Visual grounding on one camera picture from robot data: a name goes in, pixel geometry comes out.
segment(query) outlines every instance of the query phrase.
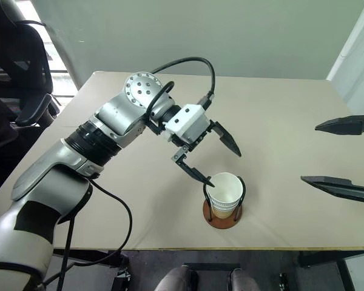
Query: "black office chair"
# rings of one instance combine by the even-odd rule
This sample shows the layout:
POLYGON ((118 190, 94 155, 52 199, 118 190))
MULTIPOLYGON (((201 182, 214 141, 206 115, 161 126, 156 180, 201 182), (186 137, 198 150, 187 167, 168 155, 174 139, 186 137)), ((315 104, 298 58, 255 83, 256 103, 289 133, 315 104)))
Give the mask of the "black office chair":
POLYGON ((0 2, 0 186, 59 113, 43 41, 26 22, 0 2))
POLYGON ((0 98, 18 100, 19 111, 8 116, 18 126, 46 128, 59 113, 51 92, 52 77, 38 32, 24 21, 13 22, 0 2, 0 98))

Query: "chair armrest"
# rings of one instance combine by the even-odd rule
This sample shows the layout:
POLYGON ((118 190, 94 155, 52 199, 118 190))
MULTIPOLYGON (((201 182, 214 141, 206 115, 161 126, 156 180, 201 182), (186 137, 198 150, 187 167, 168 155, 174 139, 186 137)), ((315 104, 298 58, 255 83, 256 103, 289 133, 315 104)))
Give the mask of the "chair armrest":
POLYGON ((53 98, 49 105, 49 112, 52 117, 56 118, 56 116, 60 113, 60 109, 58 105, 61 105, 59 101, 54 97, 54 95, 51 94, 51 97, 53 98))
POLYGON ((35 21, 35 20, 18 20, 18 21, 15 21, 15 23, 16 24, 38 24, 38 25, 46 27, 46 23, 35 21))
POLYGON ((47 110, 51 100, 52 97, 50 94, 36 95, 29 98, 18 118, 16 118, 15 123, 18 126, 29 126, 37 123, 39 118, 47 110))

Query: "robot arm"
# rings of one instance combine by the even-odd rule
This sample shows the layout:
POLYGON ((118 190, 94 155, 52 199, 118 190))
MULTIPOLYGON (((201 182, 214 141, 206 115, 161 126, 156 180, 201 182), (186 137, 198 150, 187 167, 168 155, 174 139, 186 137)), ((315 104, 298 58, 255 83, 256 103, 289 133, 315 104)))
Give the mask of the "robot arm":
POLYGON ((13 204, 0 217, 0 290, 23 290, 41 282, 53 253, 55 226, 81 210, 92 194, 89 179, 97 178, 111 157, 146 127, 179 146, 172 160, 191 177, 211 186, 203 174, 183 162, 186 153, 215 130, 241 156, 232 136, 205 115, 213 94, 181 108, 168 94, 171 83, 163 86, 148 72, 131 75, 116 97, 19 177, 12 192, 13 204))

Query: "chair backrest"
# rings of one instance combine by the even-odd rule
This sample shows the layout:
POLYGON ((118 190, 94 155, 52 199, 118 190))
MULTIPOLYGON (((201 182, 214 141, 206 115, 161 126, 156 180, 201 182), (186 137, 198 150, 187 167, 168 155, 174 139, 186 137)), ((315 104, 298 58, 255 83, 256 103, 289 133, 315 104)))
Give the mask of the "chair backrest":
POLYGON ((12 22, 1 5, 0 89, 9 89, 0 90, 0 98, 26 98, 32 91, 51 93, 53 90, 49 63, 39 33, 28 24, 12 22), (18 96, 13 96, 11 89, 16 89, 18 96))

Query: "window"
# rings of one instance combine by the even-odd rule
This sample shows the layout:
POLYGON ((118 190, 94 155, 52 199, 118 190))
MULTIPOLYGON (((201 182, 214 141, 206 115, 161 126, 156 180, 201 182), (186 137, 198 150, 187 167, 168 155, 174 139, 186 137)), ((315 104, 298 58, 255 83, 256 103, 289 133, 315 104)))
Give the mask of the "window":
MULTIPOLYGON (((38 13, 30 0, 16 0, 16 5, 26 20, 34 20, 41 22, 38 13)), ((53 95, 61 104, 61 110, 72 100, 76 95, 77 88, 75 87, 72 78, 67 72, 65 64, 62 62, 56 48, 50 39, 45 27, 38 24, 30 24, 41 36, 44 48, 47 53, 47 60, 51 76, 53 79, 53 95)))

